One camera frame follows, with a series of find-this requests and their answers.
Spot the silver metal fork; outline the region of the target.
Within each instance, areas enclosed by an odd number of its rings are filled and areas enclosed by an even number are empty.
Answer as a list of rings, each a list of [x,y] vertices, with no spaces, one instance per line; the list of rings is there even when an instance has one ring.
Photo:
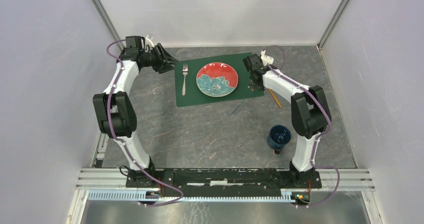
[[[182,96],[186,95],[186,77],[188,74],[188,64],[185,63],[182,67],[182,74],[183,74],[183,83],[182,83],[182,90],[181,90],[181,94]]]

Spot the iridescent rainbow metal spoon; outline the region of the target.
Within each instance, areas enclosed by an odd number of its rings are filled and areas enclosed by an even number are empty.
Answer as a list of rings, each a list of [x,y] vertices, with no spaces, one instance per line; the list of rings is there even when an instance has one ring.
[[[241,111],[241,109],[243,108],[243,105],[247,102],[247,98],[245,98],[245,99],[243,99],[242,101],[241,101],[241,103],[235,108],[235,110],[231,113],[231,115],[233,116],[233,115],[237,115],[240,111]]]

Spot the green rectangular placemat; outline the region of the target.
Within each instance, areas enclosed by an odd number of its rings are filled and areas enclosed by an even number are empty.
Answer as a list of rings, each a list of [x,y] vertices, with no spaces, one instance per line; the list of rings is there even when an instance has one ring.
[[[251,52],[219,55],[199,59],[181,61],[174,66],[176,106],[188,107],[195,105],[210,104],[222,101],[241,100],[262,97],[264,91],[252,90],[250,85],[250,73],[245,67],[243,59],[250,57]],[[210,97],[203,94],[196,84],[198,71],[209,63],[225,63],[232,66],[238,74],[238,86],[229,95],[223,97]],[[182,96],[183,87],[183,65],[188,64],[188,74],[186,76],[186,95]]]

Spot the red teal floral plate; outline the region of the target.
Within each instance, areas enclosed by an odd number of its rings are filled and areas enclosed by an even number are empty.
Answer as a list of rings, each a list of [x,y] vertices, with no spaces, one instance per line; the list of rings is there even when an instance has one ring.
[[[200,68],[196,75],[198,89],[209,97],[228,96],[238,87],[239,76],[229,64],[211,62]]]

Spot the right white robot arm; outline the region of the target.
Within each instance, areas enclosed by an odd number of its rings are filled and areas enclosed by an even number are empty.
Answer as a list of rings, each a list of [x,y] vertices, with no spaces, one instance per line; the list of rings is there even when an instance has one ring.
[[[302,188],[315,172],[315,156],[321,137],[332,127],[327,98],[319,85],[308,86],[283,74],[262,53],[243,59],[252,86],[270,89],[290,103],[291,123],[297,133],[294,157],[289,165],[289,183]]]

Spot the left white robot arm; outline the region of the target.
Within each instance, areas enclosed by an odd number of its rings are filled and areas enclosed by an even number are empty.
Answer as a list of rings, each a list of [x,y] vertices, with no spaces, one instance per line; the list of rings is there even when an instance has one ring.
[[[162,74],[174,70],[177,60],[151,35],[127,36],[115,59],[116,70],[107,88],[93,96],[93,106],[100,132],[113,139],[124,153],[128,165],[125,174],[130,186],[153,187],[157,174],[151,157],[137,136],[137,115],[129,98],[135,78],[143,68],[151,67]]]

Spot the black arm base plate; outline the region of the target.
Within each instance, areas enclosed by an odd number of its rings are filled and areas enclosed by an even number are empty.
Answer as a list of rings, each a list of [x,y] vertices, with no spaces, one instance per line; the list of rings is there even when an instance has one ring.
[[[318,171],[298,174],[276,168],[164,168],[151,170],[149,178],[141,170],[121,166],[127,188],[159,191],[163,198],[255,198],[279,197],[282,189],[322,188]]]

